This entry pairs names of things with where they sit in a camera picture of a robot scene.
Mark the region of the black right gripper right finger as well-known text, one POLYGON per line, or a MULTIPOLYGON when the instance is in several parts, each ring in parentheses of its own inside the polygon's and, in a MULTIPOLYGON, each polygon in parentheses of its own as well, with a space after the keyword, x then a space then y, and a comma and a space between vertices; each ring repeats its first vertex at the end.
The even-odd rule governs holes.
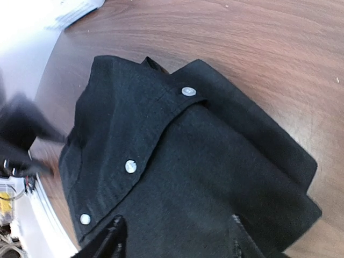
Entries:
POLYGON ((238 215, 231 216, 232 257, 271 257, 271 245, 258 232, 247 230, 238 215))

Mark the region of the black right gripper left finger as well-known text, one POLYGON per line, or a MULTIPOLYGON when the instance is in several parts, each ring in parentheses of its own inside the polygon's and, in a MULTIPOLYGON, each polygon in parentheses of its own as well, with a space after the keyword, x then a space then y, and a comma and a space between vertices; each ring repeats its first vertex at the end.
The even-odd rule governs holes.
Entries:
POLYGON ((73 258, 125 258, 126 242, 127 224, 117 215, 73 258))

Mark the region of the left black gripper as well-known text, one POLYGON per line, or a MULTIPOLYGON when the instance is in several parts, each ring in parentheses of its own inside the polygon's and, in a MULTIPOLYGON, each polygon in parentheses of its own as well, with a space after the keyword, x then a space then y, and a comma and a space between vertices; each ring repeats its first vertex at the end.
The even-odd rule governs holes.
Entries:
POLYGON ((53 173, 49 166, 29 155, 36 138, 66 142, 66 137, 44 117, 33 101, 17 94, 1 108, 1 177, 53 173))

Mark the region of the black long sleeve shirt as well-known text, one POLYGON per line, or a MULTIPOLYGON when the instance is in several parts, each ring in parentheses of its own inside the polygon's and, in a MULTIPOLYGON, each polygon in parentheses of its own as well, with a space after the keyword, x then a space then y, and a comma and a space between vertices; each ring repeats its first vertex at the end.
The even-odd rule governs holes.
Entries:
POLYGON ((201 60, 95 57, 59 170, 81 249, 121 215, 126 257, 232 257, 233 214, 284 257, 322 215, 314 158, 201 60))

